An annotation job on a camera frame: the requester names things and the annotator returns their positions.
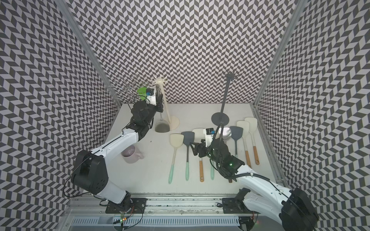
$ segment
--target black cable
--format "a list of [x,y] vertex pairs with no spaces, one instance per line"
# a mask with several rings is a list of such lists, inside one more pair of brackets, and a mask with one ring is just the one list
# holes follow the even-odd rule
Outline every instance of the black cable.
[[119,231],[118,229],[116,229],[115,228],[115,224],[118,224],[119,222],[121,222],[121,219],[118,219],[117,221],[114,221],[114,217],[116,217],[116,214],[114,214],[113,215],[113,217],[112,217],[112,226],[113,226],[113,228],[116,230],[116,231]]
[[217,126],[216,131],[215,131],[215,133],[213,134],[212,141],[214,141],[214,140],[216,139],[216,134],[217,134],[218,129],[220,128],[220,126],[221,126],[221,123]]
[[86,159],[84,159],[74,170],[73,170],[73,172],[69,175],[69,177],[67,178],[67,180],[65,181],[65,183],[64,183],[64,185],[63,185],[63,190],[62,190],[62,193],[63,193],[63,195],[66,197],[66,198],[74,198],[74,197],[79,197],[79,196],[81,196],[81,195],[83,195],[83,194],[86,194],[86,193],[89,193],[89,192],[86,192],[86,193],[80,193],[80,194],[78,194],[78,195],[75,195],[75,196],[67,196],[66,194],[65,194],[65,186],[66,186],[66,184],[67,184],[67,182],[69,181],[69,179],[71,178],[71,176],[74,174],[74,172],[76,171],[76,169],[78,169],[86,160],[88,160],[88,159],[90,159],[90,157],[87,157]]
[[122,128],[122,134],[123,134],[123,129],[125,129],[129,124],[131,124],[131,121],[128,123],[128,124],[126,124],[126,126],[124,126],[123,128]]
[[130,227],[128,227],[127,229],[125,229],[125,230],[128,230],[129,228],[132,228],[132,227],[134,227],[135,225],[137,225],[137,224],[139,224],[140,222],[141,222],[141,220],[142,220],[142,217],[144,216],[144,212],[141,210],[141,208],[140,207],[138,207],[139,209],[140,209],[140,211],[141,211],[141,219],[139,220],[139,222],[137,222],[136,224],[134,224],[133,226],[130,226]]
[[256,174],[256,173],[241,173],[241,174],[237,174],[235,176],[230,176],[230,177],[224,177],[228,180],[232,180],[232,179],[236,179],[236,178],[239,178],[239,177],[243,177],[243,176],[253,176],[253,177],[258,177],[258,178],[261,178],[262,180],[266,180],[268,182],[271,182],[270,179],[268,179],[267,177],[265,176],[262,176],[262,175],[259,175],[259,174]]
[[96,197],[95,195],[93,195],[93,197],[95,197],[96,199],[99,199],[100,200],[100,202],[99,202],[99,205],[100,206],[104,206],[104,207],[107,207],[108,206],[108,204],[101,204],[103,201],[106,201],[106,199],[102,199],[102,198]]
[[220,138],[219,138],[220,142],[218,144],[217,159],[216,159],[217,171],[218,171],[218,166],[220,165],[218,160],[221,158],[221,142],[222,142],[222,135],[223,135],[223,122],[220,123],[220,126],[221,126],[221,133],[220,133]]
[[216,168],[213,166],[213,164],[212,164],[212,160],[211,160],[211,159],[209,159],[209,162],[211,163],[211,166],[212,166],[214,169],[216,169]]
[[102,148],[105,148],[107,147],[108,145],[110,145],[111,143],[113,143],[114,141],[118,140],[119,138],[121,138],[121,136],[115,138],[114,140],[111,140],[108,144],[104,145],[104,147],[99,147],[99,150],[97,150],[96,152],[93,153],[93,155],[97,152],[99,152]]
[[149,129],[152,129],[154,123],[154,118],[152,119],[152,125],[149,126]]

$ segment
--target stand base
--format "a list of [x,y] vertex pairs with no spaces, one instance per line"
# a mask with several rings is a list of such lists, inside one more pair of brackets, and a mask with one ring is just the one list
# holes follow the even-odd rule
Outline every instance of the stand base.
[[211,120],[214,125],[220,125],[221,122],[223,122],[224,125],[227,125],[229,123],[229,117],[225,114],[222,113],[222,116],[220,118],[221,112],[216,112],[212,115]]
[[180,125],[180,120],[179,120],[179,118],[177,118],[175,116],[171,116],[171,123],[170,122],[168,122],[168,123],[169,123],[169,129],[174,130]]

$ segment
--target wooden handle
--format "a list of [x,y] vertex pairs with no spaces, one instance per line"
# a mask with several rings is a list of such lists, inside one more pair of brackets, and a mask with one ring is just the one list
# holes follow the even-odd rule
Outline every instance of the wooden handle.
[[256,146],[253,146],[253,152],[255,154],[256,165],[259,165],[259,159],[258,159],[258,153],[257,153],[257,147]]
[[252,168],[252,165],[250,164],[250,158],[249,158],[249,154],[248,154],[248,151],[245,151],[245,158],[247,159],[247,165]]
[[201,174],[201,182],[204,181],[204,176],[203,176],[203,161],[199,161],[199,172]]

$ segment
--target spatula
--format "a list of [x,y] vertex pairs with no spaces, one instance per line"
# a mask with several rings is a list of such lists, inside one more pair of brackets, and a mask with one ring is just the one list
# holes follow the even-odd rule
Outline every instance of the spatula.
[[162,113],[161,114],[161,119],[155,123],[154,130],[159,133],[165,133],[169,132],[169,124],[167,121],[162,119]]
[[250,136],[252,137],[253,153],[255,155],[256,164],[259,165],[257,147],[256,147],[256,142],[254,140],[254,132],[257,130],[257,119],[254,117],[246,117],[244,121],[248,121],[249,123],[249,133],[250,133]]
[[239,120],[238,122],[236,122],[236,125],[238,127],[241,127],[243,128],[243,135],[242,135],[242,138],[243,138],[243,142],[244,142],[244,150],[245,150],[245,158],[247,159],[247,165],[252,168],[252,165],[250,164],[250,158],[249,158],[249,154],[248,154],[248,147],[247,147],[247,136],[249,134],[249,122],[248,121],[242,121],[242,120]]
[[[193,129],[194,132],[194,142],[195,143],[200,143],[202,139],[205,138],[205,135],[203,133],[204,128],[196,128]],[[200,175],[200,181],[204,181],[204,176],[203,176],[203,161],[202,158],[199,158],[199,175]]]
[[243,136],[243,128],[237,126],[230,126],[231,138],[235,141],[235,157],[238,157],[237,141]]
[[171,184],[172,176],[174,174],[174,164],[175,164],[176,151],[179,147],[181,147],[183,141],[184,141],[184,135],[174,133],[174,134],[171,134],[169,136],[169,142],[171,143],[172,147],[175,149],[174,157],[172,158],[171,171],[169,172],[169,177],[168,177],[168,183],[169,184]]
[[185,179],[189,180],[189,146],[190,143],[194,142],[194,132],[182,132],[184,136],[183,143],[186,145],[186,169],[185,169]]

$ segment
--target chevron pattern wall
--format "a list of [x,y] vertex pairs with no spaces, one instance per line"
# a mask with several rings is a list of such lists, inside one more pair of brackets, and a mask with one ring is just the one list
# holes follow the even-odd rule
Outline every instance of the chevron pattern wall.
[[75,155],[117,106],[51,0],[2,0],[0,16],[0,230],[54,229]]
[[170,103],[220,103],[228,70],[227,102],[253,102],[296,1],[67,0],[111,82],[164,74]]
[[258,109],[317,230],[370,230],[370,1],[305,8]]

